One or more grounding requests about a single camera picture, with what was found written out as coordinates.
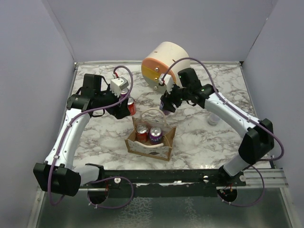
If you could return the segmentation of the red soda can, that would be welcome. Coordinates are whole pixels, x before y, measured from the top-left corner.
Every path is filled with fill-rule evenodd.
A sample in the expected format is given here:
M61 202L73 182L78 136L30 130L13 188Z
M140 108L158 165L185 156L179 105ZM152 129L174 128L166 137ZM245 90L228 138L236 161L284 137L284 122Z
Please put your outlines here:
M136 134L136 139L140 143L145 143L148 141L148 133L149 133L149 128L147 127L146 124L138 124L135 129L135 134Z

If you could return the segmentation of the purple soda can front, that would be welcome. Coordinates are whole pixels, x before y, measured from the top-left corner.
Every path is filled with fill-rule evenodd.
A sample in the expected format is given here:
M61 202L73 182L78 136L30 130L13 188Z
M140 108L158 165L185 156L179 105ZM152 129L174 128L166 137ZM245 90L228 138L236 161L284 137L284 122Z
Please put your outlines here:
M149 142L151 145L162 143L163 133L160 127L152 127L149 131Z

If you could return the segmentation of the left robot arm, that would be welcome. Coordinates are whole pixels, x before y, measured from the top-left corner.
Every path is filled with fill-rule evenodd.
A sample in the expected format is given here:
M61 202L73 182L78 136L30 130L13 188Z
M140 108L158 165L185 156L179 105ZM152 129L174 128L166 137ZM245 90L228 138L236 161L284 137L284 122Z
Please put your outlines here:
M73 168L74 155L81 135L97 108L104 108L116 119L130 115L128 100L120 95L128 85L124 77L116 77L101 89L105 78L85 74L83 85L67 100L67 110L58 138L43 163L36 163L34 175L41 189L48 193L74 196L87 183L98 188L104 184L102 166L87 164Z

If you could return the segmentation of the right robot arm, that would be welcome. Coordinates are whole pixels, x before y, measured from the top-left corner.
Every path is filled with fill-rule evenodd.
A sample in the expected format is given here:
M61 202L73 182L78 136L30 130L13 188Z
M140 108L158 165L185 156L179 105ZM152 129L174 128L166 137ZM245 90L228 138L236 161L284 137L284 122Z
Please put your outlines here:
M239 172L257 163L273 149L273 124L268 119L259 120L247 114L223 98L211 84L202 85L193 68L181 70L178 76L182 86L176 85L169 74L161 74L159 78L159 85L166 88L161 96L163 110L174 113L183 101L198 105L217 115L242 138L238 154L219 169L219 182L228 186Z

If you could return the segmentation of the red can back left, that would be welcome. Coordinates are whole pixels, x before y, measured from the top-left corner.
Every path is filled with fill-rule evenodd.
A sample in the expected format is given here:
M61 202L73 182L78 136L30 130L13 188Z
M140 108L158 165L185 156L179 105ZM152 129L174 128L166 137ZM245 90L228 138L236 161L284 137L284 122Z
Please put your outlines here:
M134 98L128 97L127 107L130 112L130 116L133 116L136 114L136 103L135 103Z

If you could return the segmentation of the round three-drawer storage box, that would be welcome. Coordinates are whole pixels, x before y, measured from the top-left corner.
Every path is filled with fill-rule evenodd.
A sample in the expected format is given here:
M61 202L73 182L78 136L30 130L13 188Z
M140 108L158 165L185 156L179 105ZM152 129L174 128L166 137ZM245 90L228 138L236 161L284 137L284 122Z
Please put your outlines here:
M188 53L179 45L172 42L162 42L141 64L141 72L149 87L163 94L165 87L159 86L159 78L177 60L188 57Z

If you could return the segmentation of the small clear plastic cup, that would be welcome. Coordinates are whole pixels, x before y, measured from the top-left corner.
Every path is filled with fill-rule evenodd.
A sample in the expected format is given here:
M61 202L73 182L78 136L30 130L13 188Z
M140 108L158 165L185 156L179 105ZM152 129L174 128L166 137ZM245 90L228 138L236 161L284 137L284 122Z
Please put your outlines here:
M220 122L220 117L218 117L216 114L211 113L208 117L208 124L215 126Z

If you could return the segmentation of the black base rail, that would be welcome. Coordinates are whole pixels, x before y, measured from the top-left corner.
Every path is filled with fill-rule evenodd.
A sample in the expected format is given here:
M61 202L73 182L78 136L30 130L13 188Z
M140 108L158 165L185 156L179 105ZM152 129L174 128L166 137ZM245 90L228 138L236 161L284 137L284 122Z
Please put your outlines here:
M98 181L84 184L80 190L90 193L106 190L111 198L216 197L217 188L246 184L242 171L226 177L220 169L109 170L100 167Z

